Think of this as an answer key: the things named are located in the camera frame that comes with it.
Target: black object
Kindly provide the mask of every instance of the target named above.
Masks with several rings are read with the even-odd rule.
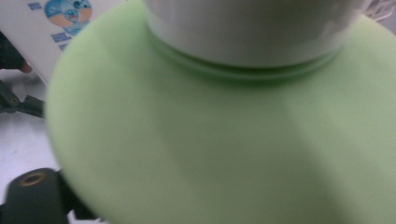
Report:
[[[9,184],[6,203],[0,205],[0,223],[67,224],[71,210],[76,219],[98,218],[67,186],[60,172],[37,169]]]
[[[0,81],[0,113],[15,113],[17,111],[43,118],[44,102],[33,96],[26,96],[23,102]]]
[[[19,69],[24,63],[23,57],[0,33],[0,69]]]

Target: white container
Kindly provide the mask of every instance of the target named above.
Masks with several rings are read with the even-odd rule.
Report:
[[[168,45],[213,63],[278,67],[345,41],[370,0],[146,0],[148,24]]]
[[[76,34],[121,2],[124,0],[1,0],[0,31],[47,84]]]

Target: light green plate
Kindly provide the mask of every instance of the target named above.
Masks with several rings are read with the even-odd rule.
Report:
[[[396,223],[396,38],[384,28],[360,18],[331,62],[271,81],[217,76],[161,45],[143,3],[126,2],[75,39],[49,85],[53,149],[96,213]]]

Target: white cup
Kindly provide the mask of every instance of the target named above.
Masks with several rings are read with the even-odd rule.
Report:
[[[279,67],[337,50],[370,0],[146,0],[148,26],[212,63]]]

